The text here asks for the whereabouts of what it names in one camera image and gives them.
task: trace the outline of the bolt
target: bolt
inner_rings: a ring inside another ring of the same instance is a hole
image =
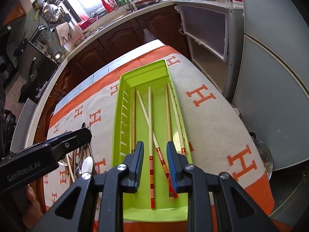
[[[117,166],[117,169],[118,169],[119,171],[126,170],[126,169],[127,169],[127,165],[125,165],[125,164],[119,164],[119,165]]]
[[[84,179],[84,180],[88,180],[91,178],[91,173],[89,172],[84,172],[81,177]]]
[[[194,169],[194,165],[192,164],[188,164],[188,165],[185,165],[186,170],[193,170]]]
[[[226,180],[226,179],[228,179],[230,177],[230,175],[228,173],[221,173],[220,177],[221,177],[221,179]]]

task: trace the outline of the plastic bag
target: plastic bag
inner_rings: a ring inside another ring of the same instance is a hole
[[[144,29],[144,43],[149,43],[153,40],[157,40],[157,38],[146,28]]]

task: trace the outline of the countertop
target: countertop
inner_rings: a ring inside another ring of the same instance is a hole
[[[62,71],[64,70],[64,68],[66,67],[66,65],[68,64],[68,62],[77,54],[79,53],[82,49],[84,49],[84,47],[86,47],[87,45],[89,45],[90,43],[92,43],[94,40],[96,40],[97,38],[99,38],[100,36],[102,36],[103,34],[105,34],[106,32],[108,32],[109,30],[123,24],[124,22],[127,22],[137,16],[140,16],[142,14],[148,13],[150,11],[159,9],[159,8],[163,8],[166,6],[170,6],[173,4],[177,4],[179,2],[190,2],[190,3],[198,3],[198,4],[203,4],[203,5],[212,5],[212,6],[216,6],[216,7],[224,7],[224,8],[237,8],[237,9],[242,9],[242,5],[237,5],[237,4],[233,4],[233,3],[226,3],[223,1],[203,1],[203,0],[166,0],[166,1],[162,1],[160,3],[154,4],[152,6],[146,7],[144,9],[140,9],[137,11],[134,11],[132,13],[129,13],[119,19],[116,19],[115,21],[113,21],[112,23],[110,23],[109,25],[105,26],[102,30],[100,30],[99,32],[89,36],[88,38],[86,38],[80,45],[78,45],[75,49],[72,50],[72,52],[64,59],[64,61],[59,65],[56,73],[53,75],[53,77],[51,78],[48,86],[46,87],[45,91],[43,92],[40,101],[38,103],[38,106],[33,114],[29,129],[28,129],[28,134],[26,137],[26,142],[25,142],[25,148],[33,145],[33,140],[34,140],[34,135],[36,133],[36,129],[39,123],[39,119],[41,117],[43,108],[45,106],[45,103],[52,91],[52,88],[54,87],[57,79],[59,78],[60,74],[62,73]]]

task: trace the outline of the floor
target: floor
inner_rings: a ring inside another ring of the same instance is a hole
[[[27,81],[18,73],[15,74],[10,84],[5,89],[5,109],[10,110],[16,116],[16,122],[21,114],[24,104],[18,103],[21,87]]]

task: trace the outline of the red striped chopstick handle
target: red striped chopstick handle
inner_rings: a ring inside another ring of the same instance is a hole
[[[182,148],[182,149],[181,149],[181,154],[184,155],[184,156],[186,156],[186,149],[185,149],[185,148]]]
[[[172,184],[171,184],[171,178],[170,178],[170,173],[167,169],[167,166],[165,164],[165,160],[164,160],[164,157],[163,157],[163,154],[161,152],[161,149],[160,147],[157,147],[156,148],[157,150],[157,154],[159,156],[159,159],[160,159],[160,162],[161,162],[161,165],[163,167],[163,171],[164,171],[164,174],[166,176],[166,179],[168,180],[168,192],[169,192],[169,196],[174,196],[174,198],[178,198],[178,195],[177,193],[174,191],[173,187],[172,187]]]
[[[149,156],[149,173],[150,173],[150,207],[155,208],[155,178],[154,178],[154,159],[153,156]]]

